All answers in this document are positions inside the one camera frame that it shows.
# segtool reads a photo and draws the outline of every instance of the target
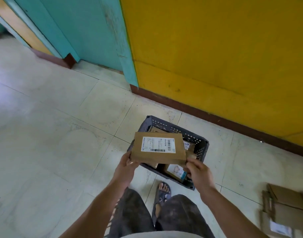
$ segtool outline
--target yellow wall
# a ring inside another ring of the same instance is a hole
[[[7,4],[0,0],[0,17],[7,22],[25,41],[35,50],[52,55],[30,28],[11,10]]]
[[[303,145],[303,0],[121,4],[139,87]]]

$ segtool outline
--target pants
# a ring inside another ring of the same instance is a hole
[[[162,205],[154,226],[140,195],[127,188],[116,205],[110,232],[105,237],[120,238],[151,231],[183,231],[204,238],[214,238],[197,205],[186,196],[176,195],[167,200]]]

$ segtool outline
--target black plastic crate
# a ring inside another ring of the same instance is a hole
[[[197,155],[197,159],[200,160],[201,162],[204,161],[205,155],[207,154],[208,147],[209,147],[209,142],[204,137],[201,137],[201,136],[199,136],[195,133],[192,133],[184,128],[181,128],[175,124],[169,123],[165,120],[159,119],[159,118],[157,118],[155,116],[151,116],[151,115],[146,117],[145,121],[141,124],[138,132],[148,132],[148,130],[151,126],[155,126],[156,128],[162,129],[169,133],[181,133],[184,140],[194,143],[196,145],[195,149],[194,149],[194,153]],[[133,143],[134,143],[134,141],[132,141],[132,143],[130,144],[127,151],[130,151],[132,149]],[[175,178],[166,174],[163,171],[164,164],[158,164],[156,169],[145,163],[141,163],[141,166],[166,179],[172,180],[172,181],[184,186],[185,188],[192,189],[192,190],[195,189],[192,179],[189,179],[188,177],[186,177],[185,180],[181,183],[181,181],[176,180]]]

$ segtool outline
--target black sandal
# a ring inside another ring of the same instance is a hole
[[[169,188],[168,192],[165,192],[163,190],[159,189],[159,184],[162,183],[163,185],[166,185]],[[156,191],[156,195],[155,195],[155,200],[154,200],[154,207],[152,209],[152,221],[153,224],[155,225],[157,217],[156,217],[156,204],[160,204],[161,206],[165,203],[165,200],[169,200],[171,198],[171,188],[170,186],[165,183],[165,182],[160,182],[157,185],[157,191]]]

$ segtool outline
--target floor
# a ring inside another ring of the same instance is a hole
[[[58,237],[109,183],[147,115],[209,140],[217,189],[257,226],[266,182],[303,190],[303,157],[134,95],[105,82],[107,71],[85,75],[87,66],[62,68],[0,40],[0,237]],[[150,211],[161,180],[139,167],[131,183]],[[225,237],[197,191],[167,182]]]

